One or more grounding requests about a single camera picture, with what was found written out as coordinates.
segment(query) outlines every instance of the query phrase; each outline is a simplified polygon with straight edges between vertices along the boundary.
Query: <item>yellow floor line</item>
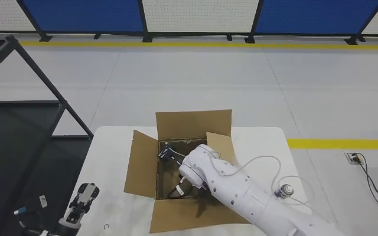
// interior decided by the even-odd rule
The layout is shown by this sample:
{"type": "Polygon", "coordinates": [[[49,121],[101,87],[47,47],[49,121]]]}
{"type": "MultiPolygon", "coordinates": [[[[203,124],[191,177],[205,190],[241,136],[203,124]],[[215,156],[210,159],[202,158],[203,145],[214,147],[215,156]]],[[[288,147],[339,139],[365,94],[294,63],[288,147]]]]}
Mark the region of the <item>yellow floor line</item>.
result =
{"type": "Polygon", "coordinates": [[[219,47],[219,48],[278,48],[278,49],[330,49],[378,50],[378,45],[347,44],[245,44],[238,42],[20,42],[22,46],[36,47],[219,47]]]}
{"type": "Polygon", "coordinates": [[[370,139],[288,139],[291,149],[378,149],[370,139]]]}

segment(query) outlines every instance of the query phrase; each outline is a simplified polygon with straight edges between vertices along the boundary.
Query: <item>floor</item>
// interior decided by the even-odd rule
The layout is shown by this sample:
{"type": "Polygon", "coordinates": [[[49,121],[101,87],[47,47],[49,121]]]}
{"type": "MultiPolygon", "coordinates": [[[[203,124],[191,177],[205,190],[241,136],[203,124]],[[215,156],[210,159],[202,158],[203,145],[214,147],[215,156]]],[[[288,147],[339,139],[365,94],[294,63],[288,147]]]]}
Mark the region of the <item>floor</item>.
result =
{"type": "MultiPolygon", "coordinates": [[[[154,126],[156,111],[231,108],[233,126],[278,126],[287,138],[378,139],[376,50],[26,50],[93,131],[154,126]]],[[[0,64],[0,100],[33,99],[54,96],[12,53],[0,64]]],[[[65,114],[55,134],[83,132],[65,114]]],[[[378,183],[378,151],[356,151],[365,155],[378,183]]],[[[376,235],[378,204],[363,171],[348,164],[343,150],[292,149],[292,154],[299,175],[315,189],[316,211],[346,234],[376,235]]]]}

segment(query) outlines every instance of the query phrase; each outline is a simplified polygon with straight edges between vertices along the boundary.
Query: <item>table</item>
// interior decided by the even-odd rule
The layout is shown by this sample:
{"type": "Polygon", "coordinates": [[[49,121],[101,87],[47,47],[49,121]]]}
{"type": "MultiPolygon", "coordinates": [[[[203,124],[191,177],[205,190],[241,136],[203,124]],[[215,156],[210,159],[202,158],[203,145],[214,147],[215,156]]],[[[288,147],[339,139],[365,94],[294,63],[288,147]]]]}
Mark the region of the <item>table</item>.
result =
{"type": "MultiPolygon", "coordinates": [[[[95,183],[99,196],[93,201],[90,211],[82,219],[78,235],[148,235],[154,208],[154,199],[123,192],[129,162],[133,130],[157,138],[156,127],[100,127],[97,129],[82,171],[77,180],[71,201],[79,186],[85,182],[95,183]]],[[[232,140],[236,159],[244,165],[255,156],[272,155],[282,162],[279,175],[298,175],[285,135],[277,127],[233,127],[232,140]]],[[[276,174],[278,163],[274,159],[258,159],[245,167],[251,178],[267,191],[276,174]]],[[[294,197],[307,198],[301,181],[290,178],[294,197]]],[[[311,213],[306,206],[295,209],[311,213]]],[[[177,231],[154,234],[178,235],[177,231]]],[[[254,225],[227,224],[180,231],[180,235],[264,235],[254,225]]]]}

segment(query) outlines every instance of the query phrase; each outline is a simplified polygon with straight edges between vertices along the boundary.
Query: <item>box flap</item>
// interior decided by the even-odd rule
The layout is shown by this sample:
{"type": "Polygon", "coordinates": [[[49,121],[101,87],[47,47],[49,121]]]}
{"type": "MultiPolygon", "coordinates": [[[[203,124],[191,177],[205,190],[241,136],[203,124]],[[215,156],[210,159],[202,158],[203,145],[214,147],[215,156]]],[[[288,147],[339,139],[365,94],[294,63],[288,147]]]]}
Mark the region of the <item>box flap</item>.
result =
{"type": "Polygon", "coordinates": [[[149,232],[186,230],[220,224],[249,222],[215,198],[157,200],[149,232]]]}
{"type": "Polygon", "coordinates": [[[153,198],[156,190],[158,141],[134,130],[124,192],[153,198]]]}
{"type": "Polygon", "coordinates": [[[218,135],[216,133],[206,133],[207,146],[220,153],[220,158],[236,164],[235,151],[230,136],[218,135]]]}
{"type": "Polygon", "coordinates": [[[232,110],[157,112],[158,138],[206,137],[206,132],[231,135],[232,110]]]}

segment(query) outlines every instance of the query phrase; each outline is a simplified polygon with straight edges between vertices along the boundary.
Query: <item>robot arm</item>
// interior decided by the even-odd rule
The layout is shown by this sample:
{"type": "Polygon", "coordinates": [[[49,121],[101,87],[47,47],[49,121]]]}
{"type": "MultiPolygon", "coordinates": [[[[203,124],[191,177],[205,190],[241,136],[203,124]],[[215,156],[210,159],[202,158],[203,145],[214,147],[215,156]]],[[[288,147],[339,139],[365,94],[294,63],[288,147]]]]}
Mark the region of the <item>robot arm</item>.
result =
{"type": "Polygon", "coordinates": [[[59,220],[54,232],[48,232],[40,225],[35,228],[26,227],[20,220],[19,223],[23,227],[22,234],[24,236],[75,236],[81,227],[80,221],[84,214],[88,213],[93,200],[96,199],[99,192],[99,188],[94,183],[83,183],[77,191],[76,197],[69,205],[70,211],[59,220]]]}
{"type": "Polygon", "coordinates": [[[333,224],[316,215],[298,212],[264,191],[243,171],[217,159],[215,151],[200,145],[186,156],[180,174],[196,188],[212,196],[268,236],[344,236],[333,224]]]}

